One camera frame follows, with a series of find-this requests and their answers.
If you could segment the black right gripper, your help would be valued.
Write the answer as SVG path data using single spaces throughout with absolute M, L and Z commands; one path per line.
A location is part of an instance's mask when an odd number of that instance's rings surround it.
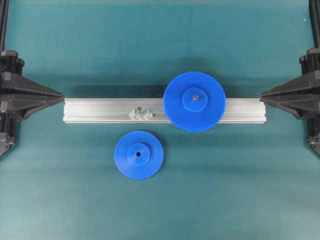
M 278 85 L 260 95 L 260 101 L 307 121 L 307 143 L 320 151 L 320 49 L 310 48 L 300 57 L 302 76 Z M 282 96 L 308 94 L 308 96 Z

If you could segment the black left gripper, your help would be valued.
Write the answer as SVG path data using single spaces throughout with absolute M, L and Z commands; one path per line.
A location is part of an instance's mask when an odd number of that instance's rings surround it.
M 21 76 L 24 60 L 14 50 L 0 52 L 0 156 L 16 144 L 17 121 L 59 104 L 65 96 Z

